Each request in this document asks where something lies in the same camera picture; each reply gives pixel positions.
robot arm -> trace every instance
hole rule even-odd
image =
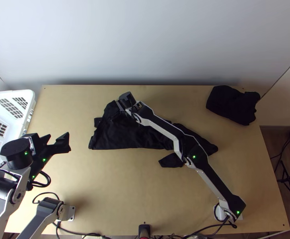
[[[55,144],[47,145],[51,135],[39,138],[36,133],[28,134],[2,146],[0,155],[7,161],[0,168],[0,238],[10,215],[19,208],[25,192],[33,189],[34,179],[50,158],[71,150],[69,136],[65,133],[56,139]],[[6,174],[15,180],[5,178]]]
[[[208,155],[194,136],[183,133],[180,129],[155,115],[153,110],[141,101],[136,101],[130,92],[119,97],[117,105],[143,126],[150,126],[173,141],[177,156],[189,167],[196,170],[209,188],[219,199],[216,217],[222,221],[229,216],[231,221],[241,215],[245,208],[244,201],[231,193],[217,173],[208,163]]]

wooden table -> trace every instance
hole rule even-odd
[[[162,168],[158,160],[170,151],[155,149],[90,150],[107,103],[131,91],[157,115],[185,125],[219,147],[209,162],[228,188],[246,202],[238,228],[220,233],[251,233],[289,229],[286,212],[258,123],[242,126],[205,108],[212,86],[43,86],[28,132],[51,134],[50,143],[70,132],[68,154],[55,155],[44,168],[48,188],[26,193],[10,217],[6,231],[20,232],[34,216],[31,203],[40,192],[57,193],[76,206],[69,230],[105,235],[136,235],[138,225],[155,235],[190,234],[217,224],[217,198],[192,169]],[[205,233],[214,232],[215,228]],[[50,225],[44,233],[55,234]]]

metal bracket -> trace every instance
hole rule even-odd
[[[75,206],[61,205],[58,210],[57,221],[73,221],[75,216]]]

